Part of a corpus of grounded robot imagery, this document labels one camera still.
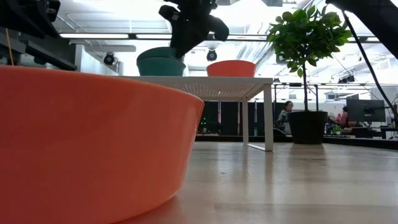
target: teal bowl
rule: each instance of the teal bowl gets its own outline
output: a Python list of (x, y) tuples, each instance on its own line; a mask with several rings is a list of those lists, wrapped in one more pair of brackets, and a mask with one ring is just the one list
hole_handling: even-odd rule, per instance
[(181, 77), (187, 67), (183, 62), (172, 59), (153, 57), (137, 61), (140, 76), (178, 76)]
[(171, 47), (156, 47), (154, 49), (149, 49), (143, 53), (141, 53), (137, 57), (137, 61), (144, 60), (147, 58), (172, 58), (175, 60), (179, 60), (183, 62), (183, 58), (176, 58), (175, 57), (176, 50)]

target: tree trunk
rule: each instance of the tree trunk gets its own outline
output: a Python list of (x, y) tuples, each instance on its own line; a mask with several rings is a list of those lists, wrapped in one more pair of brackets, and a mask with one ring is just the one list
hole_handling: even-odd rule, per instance
[(304, 110), (308, 111), (307, 73), (305, 71), (305, 64), (303, 64), (303, 80), (304, 80)]

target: wooden floor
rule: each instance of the wooden floor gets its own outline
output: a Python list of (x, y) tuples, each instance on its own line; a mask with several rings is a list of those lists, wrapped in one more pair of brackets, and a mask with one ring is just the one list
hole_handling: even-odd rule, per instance
[(398, 223), (398, 151), (198, 142), (183, 189), (133, 223)]

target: perforated tabletop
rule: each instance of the perforated tabletop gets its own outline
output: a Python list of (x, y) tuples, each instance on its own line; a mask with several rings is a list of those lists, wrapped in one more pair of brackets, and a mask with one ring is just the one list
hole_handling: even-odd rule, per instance
[(241, 101), (259, 94), (271, 78), (233, 77), (124, 77), (178, 89), (203, 100)]

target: orange bowl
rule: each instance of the orange bowl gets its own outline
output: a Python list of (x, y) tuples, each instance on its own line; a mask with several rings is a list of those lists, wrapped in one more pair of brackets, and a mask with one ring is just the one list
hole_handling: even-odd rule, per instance
[(254, 77), (256, 64), (244, 60), (227, 60), (207, 66), (209, 77)]
[(182, 186), (201, 99), (78, 72), (0, 74), (0, 223), (114, 223)]

